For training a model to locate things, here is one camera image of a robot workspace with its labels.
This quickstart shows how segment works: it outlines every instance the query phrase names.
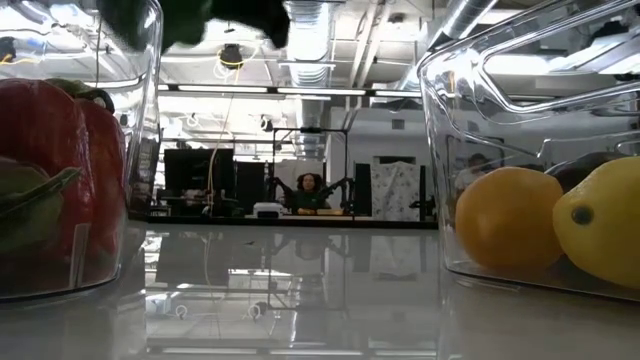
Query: red bell pepper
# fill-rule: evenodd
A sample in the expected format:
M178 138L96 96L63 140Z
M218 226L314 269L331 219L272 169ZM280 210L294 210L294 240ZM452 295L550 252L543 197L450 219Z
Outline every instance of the red bell pepper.
M101 250L109 255L117 251L117 230L124 214L124 169L125 143L120 124L105 108L84 99L77 99L77 104L85 116L89 133L89 153L93 184L95 188L95 205L93 223L89 238L92 240L89 251Z
M0 80L0 156L32 163L54 176L75 167L82 175L63 192L55 250L69 256L76 227L90 224L95 207L89 134L82 108L64 91L44 81Z
M35 164L49 176L81 168L79 180L62 193L56 249L71 255L76 226L90 224L88 255L113 256L125 209L124 134L104 107L65 90L38 80L0 80L0 156Z

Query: person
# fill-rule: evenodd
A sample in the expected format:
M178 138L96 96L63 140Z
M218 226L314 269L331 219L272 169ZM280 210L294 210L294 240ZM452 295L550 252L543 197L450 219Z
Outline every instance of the person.
M304 210L319 210L319 209L331 209L331 205L326 199L319 199L318 195L323 188L322 176L318 174L302 174L298 176L297 190L294 191L293 196L290 199L286 199L286 205L294 213L297 213L299 209Z
M460 197L462 192L469 187L469 185L486 174L485 167L488 162L489 160L480 153L471 155L468 160L468 167L460 171L456 177L456 198Z

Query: reflective tabletop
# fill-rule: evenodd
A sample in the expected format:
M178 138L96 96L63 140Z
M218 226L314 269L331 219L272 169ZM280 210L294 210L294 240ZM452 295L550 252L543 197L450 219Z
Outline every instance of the reflective tabletop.
M0 306L2 359L631 359L638 307L453 277L436 231L148 225L121 275Z

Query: woman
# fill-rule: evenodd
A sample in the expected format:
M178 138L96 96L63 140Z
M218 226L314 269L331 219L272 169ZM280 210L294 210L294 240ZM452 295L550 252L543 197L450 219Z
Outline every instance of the woman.
M286 205L294 213L298 210L331 209L326 199L320 199L319 194L322 190L322 177L318 174L302 174L298 176L298 190L294 191L291 198L286 199Z

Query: dark hair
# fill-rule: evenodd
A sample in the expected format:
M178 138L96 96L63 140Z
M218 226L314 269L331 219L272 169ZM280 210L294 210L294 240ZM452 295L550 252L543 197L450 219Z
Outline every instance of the dark hair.
M480 153L475 153L471 155L471 157L469 158L469 162L474 162L474 161L482 161L483 163L486 163L488 159Z
M322 180L322 176L320 176L319 174L313 174L313 173L306 173L306 174L302 174L300 176L298 176L298 190L302 191L304 190L304 188L302 187L302 182L304 181L304 177L307 175L311 175L313 177L313 191L314 192L318 192L320 190L322 190L322 188L324 187L324 181Z

